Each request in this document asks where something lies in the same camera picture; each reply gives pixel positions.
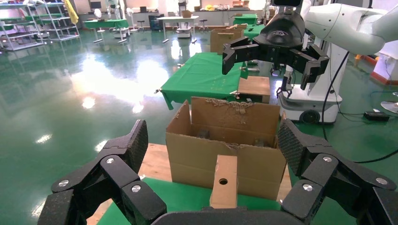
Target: table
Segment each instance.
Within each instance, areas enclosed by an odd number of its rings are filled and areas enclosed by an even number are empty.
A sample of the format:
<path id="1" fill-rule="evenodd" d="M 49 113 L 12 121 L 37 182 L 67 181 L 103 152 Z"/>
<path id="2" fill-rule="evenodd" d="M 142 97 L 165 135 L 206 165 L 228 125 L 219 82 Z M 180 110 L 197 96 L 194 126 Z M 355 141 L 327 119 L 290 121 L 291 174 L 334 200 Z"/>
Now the table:
<path id="1" fill-rule="evenodd" d="M 287 171 L 286 169 L 277 199 L 284 199 L 291 189 Z M 170 164 L 165 145 L 149 144 L 139 174 L 155 178 L 145 178 L 144 182 L 166 203 L 168 212 L 201 210 L 202 207 L 209 206 L 211 189 L 170 182 Z M 238 195 L 237 203 L 239 206 L 247 206 L 250 210 L 279 210 L 280 208 L 278 202 L 246 195 Z M 87 224 L 93 225 L 100 220 L 98 225 L 129 225 L 117 206 L 111 201 L 109 205 L 109 209 L 97 210 L 94 214 L 97 217 L 89 218 Z"/>
<path id="2" fill-rule="evenodd" d="M 192 43 L 196 42 L 196 38 L 195 38 L 195 19 L 198 19 L 199 16 L 197 15 L 193 15 L 190 18 L 183 18 L 182 16 L 165 16 L 165 17 L 160 17 L 157 18 L 157 20 L 162 20 L 163 21 L 163 33 L 164 33 L 164 41 L 163 43 L 168 42 L 168 39 L 166 38 L 166 26 L 164 23 L 166 22 L 172 22 L 172 23 L 192 23 L 193 26 L 193 39 L 192 39 Z"/>
<path id="3" fill-rule="evenodd" d="M 89 21 L 84 21 L 84 25 L 86 26 L 86 28 L 94 30 L 96 40 L 93 41 L 93 43 L 98 43 L 103 40 L 102 38 L 98 39 L 98 35 L 97 35 L 97 32 L 99 32 L 101 35 L 104 32 L 104 30 L 101 30 L 101 27 L 109 27 L 109 28 L 116 27 L 116 28 L 118 28 L 120 31 L 120 41 L 118 41 L 118 43 L 123 43 L 126 41 L 126 39 L 123 39 L 122 28 L 129 27 L 129 23 L 127 22 L 127 19 L 106 20 L 106 21 L 89 20 Z"/>
<path id="4" fill-rule="evenodd" d="M 247 28 L 243 31 L 243 34 L 248 37 L 250 40 L 253 40 L 254 37 L 257 37 L 261 30 L 264 28 L 264 25 L 247 25 Z"/>
<path id="5" fill-rule="evenodd" d="M 242 14 L 242 16 L 235 16 L 235 24 L 247 23 L 248 25 L 253 25 L 257 23 L 257 14 Z"/>
<path id="6" fill-rule="evenodd" d="M 191 101 L 192 96 L 236 100 L 239 78 L 247 78 L 236 63 L 228 75 L 222 75 L 222 55 L 214 52 L 196 53 L 161 87 L 160 92 L 171 110 L 172 101 Z"/>

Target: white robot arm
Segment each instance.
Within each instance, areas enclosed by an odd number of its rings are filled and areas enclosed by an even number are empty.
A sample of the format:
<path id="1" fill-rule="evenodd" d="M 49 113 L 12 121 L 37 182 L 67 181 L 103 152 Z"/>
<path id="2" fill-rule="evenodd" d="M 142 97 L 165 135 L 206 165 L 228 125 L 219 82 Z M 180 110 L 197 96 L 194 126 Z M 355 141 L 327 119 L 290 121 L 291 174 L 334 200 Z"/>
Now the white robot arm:
<path id="1" fill-rule="evenodd" d="M 343 4 L 312 6 L 306 28 L 315 36 L 354 54 L 370 55 L 398 40 L 398 5 L 390 12 Z"/>

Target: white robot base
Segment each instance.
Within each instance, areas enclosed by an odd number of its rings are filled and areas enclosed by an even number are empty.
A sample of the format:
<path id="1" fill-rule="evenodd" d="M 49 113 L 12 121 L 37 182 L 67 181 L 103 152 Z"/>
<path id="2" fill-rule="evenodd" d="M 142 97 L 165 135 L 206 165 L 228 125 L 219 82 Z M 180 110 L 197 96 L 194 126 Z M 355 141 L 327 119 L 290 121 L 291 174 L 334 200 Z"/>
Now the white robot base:
<path id="1" fill-rule="evenodd" d="M 310 98 L 306 94 L 306 91 L 300 89 L 299 85 L 294 85 L 294 87 L 294 91 L 289 98 L 287 98 L 288 94 L 286 92 L 282 92 L 283 94 L 279 95 L 278 105 L 281 107 L 280 115 L 285 112 L 286 118 L 290 120 L 305 123 L 321 123 L 324 98 Z M 324 123 L 336 122 L 338 113 L 337 104 L 341 104 L 342 100 L 340 96 L 337 96 L 336 102 L 336 96 L 329 94 L 325 106 Z"/>

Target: wooden block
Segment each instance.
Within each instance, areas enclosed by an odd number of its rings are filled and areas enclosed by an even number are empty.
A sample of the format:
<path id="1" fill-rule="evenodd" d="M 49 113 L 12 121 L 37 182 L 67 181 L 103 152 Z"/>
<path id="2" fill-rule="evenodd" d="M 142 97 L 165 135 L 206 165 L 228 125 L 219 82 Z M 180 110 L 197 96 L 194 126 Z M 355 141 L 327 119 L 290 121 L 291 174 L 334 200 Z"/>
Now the wooden block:
<path id="1" fill-rule="evenodd" d="M 238 93 L 246 95 L 262 96 L 262 103 L 269 103 L 271 90 L 269 78 L 262 76 L 248 76 L 247 79 L 240 78 Z"/>

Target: wooden tabletop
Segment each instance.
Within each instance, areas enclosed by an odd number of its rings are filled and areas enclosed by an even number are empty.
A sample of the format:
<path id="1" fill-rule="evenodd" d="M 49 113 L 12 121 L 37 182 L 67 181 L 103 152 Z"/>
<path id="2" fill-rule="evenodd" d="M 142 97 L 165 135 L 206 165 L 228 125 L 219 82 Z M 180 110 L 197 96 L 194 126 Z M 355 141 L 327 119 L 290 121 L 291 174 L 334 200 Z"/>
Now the wooden tabletop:
<path id="1" fill-rule="evenodd" d="M 142 162 L 141 168 L 139 170 L 139 175 L 145 175 L 146 177 L 171 181 L 171 171 L 170 162 L 168 161 L 168 153 L 166 145 L 162 144 L 149 144 L 146 151 L 144 160 Z M 283 175 L 281 187 L 279 188 L 279 193 L 277 201 L 285 199 L 286 195 L 291 190 L 289 171 L 286 168 Z M 102 203 L 94 215 L 87 219 L 88 225 L 95 225 L 107 211 L 108 207 L 111 205 L 112 200 Z"/>

